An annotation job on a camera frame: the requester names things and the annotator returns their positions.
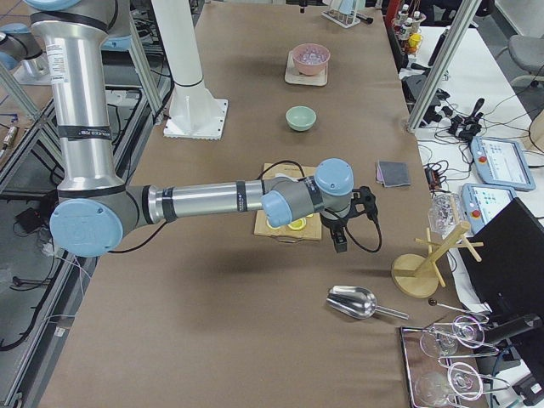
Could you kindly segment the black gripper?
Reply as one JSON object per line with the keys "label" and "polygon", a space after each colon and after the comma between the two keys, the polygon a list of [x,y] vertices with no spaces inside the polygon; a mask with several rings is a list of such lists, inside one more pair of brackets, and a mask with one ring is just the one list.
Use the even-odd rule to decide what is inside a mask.
{"label": "black gripper", "polygon": [[320,215],[322,225],[331,232],[331,239],[336,253],[348,250],[348,241],[344,232],[348,231],[350,219],[362,215],[366,215],[369,220],[378,226],[376,197],[368,186],[360,186],[352,190],[352,198],[346,215],[340,215],[339,212],[333,212],[332,210],[325,210],[325,214]]}

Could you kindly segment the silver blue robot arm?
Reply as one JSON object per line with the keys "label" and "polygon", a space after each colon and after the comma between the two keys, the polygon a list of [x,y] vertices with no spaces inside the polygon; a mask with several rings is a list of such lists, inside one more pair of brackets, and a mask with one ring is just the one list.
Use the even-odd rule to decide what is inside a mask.
{"label": "silver blue robot arm", "polygon": [[261,210],[280,227],[312,213],[331,232],[337,252],[351,239],[348,222],[377,221],[375,196],[354,186],[350,165],[331,158],[299,179],[257,178],[159,189],[129,186],[116,174],[101,49],[129,38],[126,1],[31,1],[31,25],[46,45],[57,133],[64,160],[59,205],[49,228],[77,256],[116,252],[124,236],[147,224],[182,217]]}

